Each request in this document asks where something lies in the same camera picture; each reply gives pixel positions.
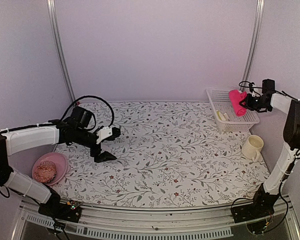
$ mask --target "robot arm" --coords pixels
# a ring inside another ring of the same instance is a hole
[[[273,206],[278,200],[281,187],[300,159],[300,100],[284,92],[275,90],[275,81],[266,79],[262,82],[262,95],[252,95],[240,102],[240,105],[259,113],[271,112],[273,108],[287,114],[283,129],[283,148],[269,178],[261,184],[253,197],[253,203],[245,207],[234,207],[231,212],[235,222],[244,222],[268,216],[274,213]]]
[[[101,153],[101,142],[114,140],[120,135],[116,127],[101,127],[89,132],[88,126],[92,112],[76,106],[70,117],[52,120],[47,123],[0,130],[0,187],[5,186],[23,196],[30,197],[40,204],[39,213],[52,218],[78,222],[80,208],[61,204],[60,196],[50,187],[37,182],[9,166],[8,156],[23,150],[66,143],[77,143],[90,148],[90,155],[97,163],[115,160],[111,153]]]

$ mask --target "plastic basket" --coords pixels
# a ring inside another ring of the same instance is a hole
[[[247,132],[254,125],[259,123],[259,117],[255,111],[247,110],[244,116],[237,116],[235,114],[232,103],[229,99],[229,92],[233,88],[207,88],[206,93],[208,95],[216,125],[220,131],[232,132],[240,131]],[[222,121],[217,116],[217,111],[227,113],[229,121]]]

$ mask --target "white mug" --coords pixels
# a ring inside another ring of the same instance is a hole
[[[250,135],[242,146],[242,154],[254,163],[262,161],[260,151],[264,147],[264,141],[257,135]]]

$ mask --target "pink towel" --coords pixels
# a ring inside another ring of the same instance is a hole
[[[238,117],[242,117],[247,112],[247,109],[239,104],[243,99],[246,98],[246,96],[246,92],[240,93],[236,89],[229,92],[229,99],[232,103],[234,112]]]

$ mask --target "floral tablecloth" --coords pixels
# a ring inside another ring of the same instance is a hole
[[[268,177],[264,161],[241,153],[249,132],[218,131],[209,103],[114,102],[115,141],[102,149],[117,160],[94,163],[90,150],[60,144],[69,169],[53,188],[64,199],[101,205],[166,208],[230,203],[252,197]],[[107,126],[103,103],[80,105]]]

